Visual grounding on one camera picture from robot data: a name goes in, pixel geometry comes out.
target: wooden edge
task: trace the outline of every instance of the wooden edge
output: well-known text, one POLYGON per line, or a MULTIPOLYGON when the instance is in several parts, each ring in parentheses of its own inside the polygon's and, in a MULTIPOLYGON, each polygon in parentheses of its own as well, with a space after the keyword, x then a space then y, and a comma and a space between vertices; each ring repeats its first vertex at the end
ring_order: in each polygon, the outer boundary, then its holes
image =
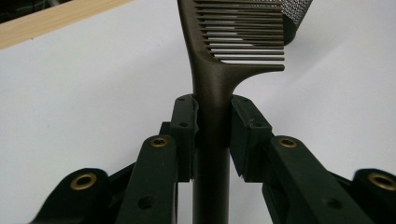
POLYGON ((0 24, 0 49, 38 37, 132 0, 74 0, 0 24))

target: comb teeth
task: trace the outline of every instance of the comb teeth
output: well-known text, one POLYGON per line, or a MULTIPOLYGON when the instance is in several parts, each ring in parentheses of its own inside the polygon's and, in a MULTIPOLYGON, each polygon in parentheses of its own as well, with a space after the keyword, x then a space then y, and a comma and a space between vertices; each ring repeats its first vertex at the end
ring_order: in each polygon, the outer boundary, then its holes
POLYGON ((284 61, 282 3, 194 0, 208 52, 224 63, 284 61))

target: white surface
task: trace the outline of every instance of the white surface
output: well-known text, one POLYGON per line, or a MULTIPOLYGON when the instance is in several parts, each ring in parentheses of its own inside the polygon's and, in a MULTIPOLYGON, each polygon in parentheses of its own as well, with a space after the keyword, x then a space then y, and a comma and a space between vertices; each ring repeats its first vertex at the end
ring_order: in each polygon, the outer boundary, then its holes
MULTIPOLYGON (((275 134, 302 140, 351 178, 396 174, 396 2, 316 0, 286 47, 286 71, 256 76, 253 100, 275 134)), ((110 175, 191 92, 176 1, 135 0, 0 51, 0 223, 31 221, 66 175, 110 175)), ((179 193, 191 223, 191 184, 179 193)), ((232 172, 230 223, 269 223, 261 185, 232 172)))

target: screw hole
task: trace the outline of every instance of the screw hole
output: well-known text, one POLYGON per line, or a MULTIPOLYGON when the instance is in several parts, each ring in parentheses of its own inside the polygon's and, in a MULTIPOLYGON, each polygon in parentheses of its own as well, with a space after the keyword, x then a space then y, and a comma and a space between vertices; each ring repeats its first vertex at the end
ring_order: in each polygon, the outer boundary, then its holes
POLYGON ((279 144, 283 147, 297 147, 296 141, 290 138, 281 138, 279 139, 279 144))
POLYGON ((343 205, 340 203, 340 201, 336 200, 334 197, 324 197, 322 198, 322 202, 326 204, 330 208, 334 209, 340 209, 343 205))
POLYGON ((140 209, 142 210, 148 210, 152 208, 154 205, 154 198, 153 197, 144 197, 137 202, 137 206, 139 206, 140 209))
POLYGON ((369 180, 380 187, 381 189, 396 190, 396 182, 387 175, 381 175, 378 173, 371 173, 368 176, 369 180))
POLYGON ((151 140, 151 145, 153 147, 164 147, 166 145, 168 145, 168 140, 166 138, 154 138, 151 140))
POLYGON ((72 180, 70 188, 75 190, 82 190, 90 188, 96 182, 96 175, 94 173, 88 173, 79 175, 72 180))

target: clamp jaw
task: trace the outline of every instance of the clamp jaw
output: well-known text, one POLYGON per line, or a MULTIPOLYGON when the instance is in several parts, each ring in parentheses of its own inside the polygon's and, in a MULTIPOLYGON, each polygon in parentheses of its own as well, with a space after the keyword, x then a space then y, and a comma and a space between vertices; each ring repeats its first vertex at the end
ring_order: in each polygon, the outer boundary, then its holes
MULTIPOLYGON (((298 139, 274 136, 247 98, 232 100, 230 152, 246 182, 261 182, 274 223, 394 223, 396 176, 359 170, 352 181, 327 171, 298 139)), ((177 223, 177 183, 194 179, 198 104, 176 99, 170 122, 148 138, 137 161, 112 176, 68 175, 32 223, 177 223)))

